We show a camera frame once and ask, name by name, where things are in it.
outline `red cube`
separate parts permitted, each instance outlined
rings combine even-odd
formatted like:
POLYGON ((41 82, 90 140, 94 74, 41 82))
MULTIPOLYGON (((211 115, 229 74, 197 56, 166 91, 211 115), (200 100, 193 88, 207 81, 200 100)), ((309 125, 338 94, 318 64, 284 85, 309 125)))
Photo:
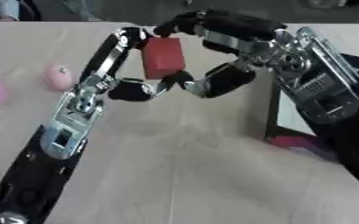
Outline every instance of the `red cube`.
POLYGON ((161 80, 168 74, 185 69, 179 38, 150 38, 143 49, 147 80, 161 80))

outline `beige table surface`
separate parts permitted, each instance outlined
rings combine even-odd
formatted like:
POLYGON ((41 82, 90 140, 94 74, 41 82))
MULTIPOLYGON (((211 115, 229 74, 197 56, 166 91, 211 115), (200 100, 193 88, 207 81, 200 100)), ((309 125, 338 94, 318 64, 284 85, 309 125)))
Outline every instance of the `beige table surface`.
MULTIPOLYGON (((0 77, 11 92, 0 105, 0 178, 60 97, 42 86, 42 70, 60 63, 78 76, 120 25, 0 24, 0 77)), ((358 24, 311 26, 340 51, 359 55, 358 24)), ((195 74, 230 59, 197 38, 181 41, 195 74)), ((135 52, 119 75, 141 72, 135 52)), ((213 100, 176 87, 147 103, 107 101, 47 223, 359 223, 359 183, 344 168, 257 140, 270 85, 261 73, 213 100)))

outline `robotic arm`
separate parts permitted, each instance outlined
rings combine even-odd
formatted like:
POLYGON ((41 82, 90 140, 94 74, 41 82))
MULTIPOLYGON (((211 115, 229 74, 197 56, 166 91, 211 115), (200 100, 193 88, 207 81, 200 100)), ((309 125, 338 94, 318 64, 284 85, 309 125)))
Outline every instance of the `robotic arm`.
POLYGON ((198 35, 206 48, 233 53, 237 59, 202 80, 178 71, 153 86, 116 77, 129 51, 143 49, 152 35, 137 27, 109 35, 79 83, 63 94, 49 123, 38 128, 0 182, 0 223, 45 222, 102 114, 106 92, 112 100, 145 102, 179 84, 201 98, 213 98, 250 83, 261 67, 359 180, 359 69, 325 39, 309 28, 291 34, 283 24, 218 10, 179 15, 154 32, 162 38, 175 32, 198 35))
MULTIPOLYGON (((162 37, 174 32, 199 34, 206 48, 237 55, 231 65, 245 68, 248 79, 252 71, 266 68, 316 136, 359 180, 359 68, 326 39, 307 27, 291 34, 278 23, 216 10, 179 15, 155 29, 162 37)), ((220 89, 224 94, 247 83, 231 71, 222 73, 224 80, 212 72, 184 89, 208 97, 205 93, 220 89)))

